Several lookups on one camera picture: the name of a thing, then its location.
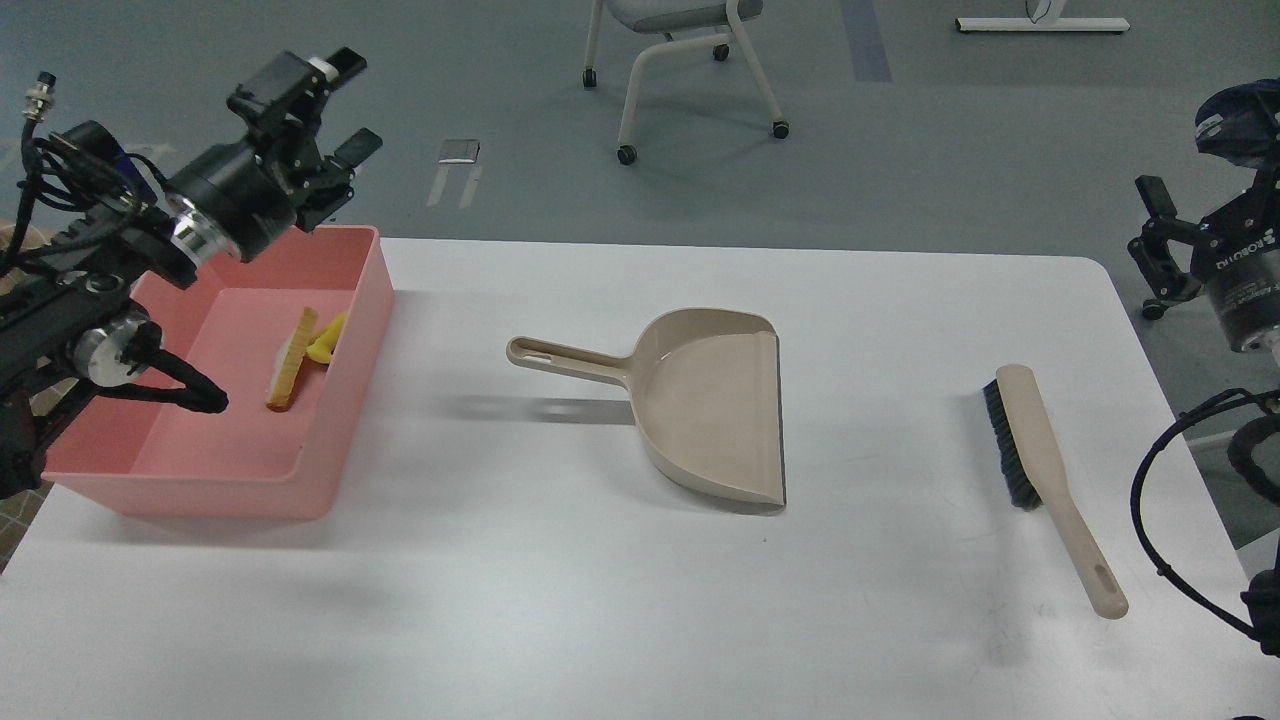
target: dustpan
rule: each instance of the dustpan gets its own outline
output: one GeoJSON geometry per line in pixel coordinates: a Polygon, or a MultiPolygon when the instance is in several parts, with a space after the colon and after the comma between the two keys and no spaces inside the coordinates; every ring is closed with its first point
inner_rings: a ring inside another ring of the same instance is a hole
{"type": "Polygon", "coordinates": [[[676,483],[786,505],[778,336],[764,318],[687,307],[650,323],[625,357],[527,337],[507,357],[625,387],[650,460],[676,483]]]}

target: hand brush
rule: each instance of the hand brush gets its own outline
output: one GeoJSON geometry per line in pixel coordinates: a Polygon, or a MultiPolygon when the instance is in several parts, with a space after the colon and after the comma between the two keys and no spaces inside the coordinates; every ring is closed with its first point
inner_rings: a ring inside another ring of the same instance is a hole
{"type": "Polygon", "coordinates": [[[271,387],[266,393],[266,406],[276,413],[289,409],[293,402],[293,384],[302,370],[302,359],[311,342],[311,332],[316,325],[319,313],[314,307],[303,307],[298,323],[275,357],[275,372],[271,373],[271,387]]]}
{"type": "Polygon", "coordinates": [[[1023,510],[1034,510],[1042,502],[1048,507],[1093,611],[1108,620],[1124,618],[1129,601],[1071,500],[1066,466],[1032,369],[1000,368],[996,379],[983,388],[983,396],[1012,503],[1023,510]]]}

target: gray chair seat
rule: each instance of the gray chair seat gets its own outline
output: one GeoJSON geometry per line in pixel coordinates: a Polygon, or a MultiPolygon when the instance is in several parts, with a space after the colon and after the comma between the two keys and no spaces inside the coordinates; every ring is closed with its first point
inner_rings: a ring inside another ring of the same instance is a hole
{"type": "MultiPolygon", "coordinates": [[[[680,32],[726,24],[724,0],[605,0],[609,13],[635,32],[680,32]]],[[[760,14],[764,0],[741,0],[737,15],[749,20],[760,14]]]]}

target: pink container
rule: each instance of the pink container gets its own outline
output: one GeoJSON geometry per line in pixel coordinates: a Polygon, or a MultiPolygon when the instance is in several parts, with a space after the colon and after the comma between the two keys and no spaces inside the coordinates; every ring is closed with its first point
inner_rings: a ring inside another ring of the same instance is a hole
{"type": "Polygon", "coordinates": [[[99,397],[50,448],[45,478],[129,515],[326,514],[394,302],[378,229],[289,231],[250,264],[219,256],[187,291],[147,275],[133,297],[230,404],[207,415],[99,397]],[[321,324],[348,310],[347,323],[328,368],[303,363],[292,407],[273,413],[275,357],[305,305],[321,324]]]}

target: chair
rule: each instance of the chair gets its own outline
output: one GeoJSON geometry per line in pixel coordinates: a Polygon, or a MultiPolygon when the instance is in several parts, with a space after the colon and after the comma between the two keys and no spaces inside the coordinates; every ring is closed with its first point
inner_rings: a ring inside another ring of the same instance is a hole
{"type": "Polygon", "coordinates": [[[640,79],[644,68],[658,55],[669,55],[686,50],[712,49],[712,56],[723,61],[728,58],[730,45],[737,45],[746,60],[755,85],[773,114],[773,137],[782,140],[791,126],[782,119],[782,109],[769,90],[760,60],[751,47],[751,40],[742,28],[742,22],[755,18],[764,8],[764,0],[593,0],[591,27],[586,36],[586,61],[582,70],[582,87],[595,87],[595,47],[600,32],[600,9],[608,4],[609,13],[634,32],[662,35],[667,42],[646,47],[631,67],[631,79],[627,83],[627,99],[622,109],[622,127],[618,128],[618,161],[630,165],[636,161],[636,149],[631,145],[631,126],[635,122],[636,102],[640,95],[640,79]],[[713,35],[700,35],[676,40],[675,32],[716,28],[713,35]]]}

